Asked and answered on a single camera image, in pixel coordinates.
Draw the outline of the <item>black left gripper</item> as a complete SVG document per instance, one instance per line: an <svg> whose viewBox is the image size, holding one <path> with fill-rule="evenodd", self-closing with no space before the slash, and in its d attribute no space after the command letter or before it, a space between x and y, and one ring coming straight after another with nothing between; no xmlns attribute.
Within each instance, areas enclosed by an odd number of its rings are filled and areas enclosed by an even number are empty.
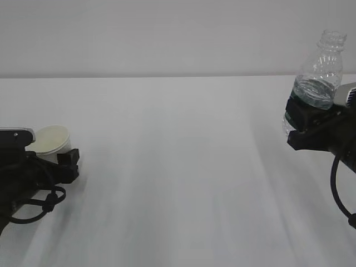
<svg viewBox="0 0 356 267"><path fill-rule="evenodd" d="M57 154L58 163L40 159L34 152L1 153L1 200L18 200L37 190L53 190L79 177L79 149Z"/></svg>

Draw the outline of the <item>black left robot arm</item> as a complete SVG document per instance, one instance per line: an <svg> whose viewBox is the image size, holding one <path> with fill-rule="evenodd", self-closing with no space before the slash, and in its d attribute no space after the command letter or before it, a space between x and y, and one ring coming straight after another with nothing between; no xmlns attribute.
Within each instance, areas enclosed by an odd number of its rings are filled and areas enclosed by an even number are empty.
<svg viewBox="0 0 356 267"><path fill-rule="evenodd" d="M23 159L1 165L1 230L9 223L34 223L52 212L66 198L62 184L79 177L79 149L58 154L58 163L39 158L33 151L22 152ZM21 219L14 214L23 206L38 206L42 211Z"/></svg>

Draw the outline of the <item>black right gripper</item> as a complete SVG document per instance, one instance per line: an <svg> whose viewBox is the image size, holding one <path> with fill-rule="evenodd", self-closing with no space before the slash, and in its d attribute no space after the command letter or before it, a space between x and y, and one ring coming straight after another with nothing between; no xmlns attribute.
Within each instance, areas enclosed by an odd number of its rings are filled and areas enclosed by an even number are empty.
<svg viewBox="0 0 356 267"><path fill-rule="evenodd" d="M327 151L355 171L355 110L332 106L328 110L313 107L297 97L289 97L286 108L289 123L296 129L288 136L295 150Z"/></svg>

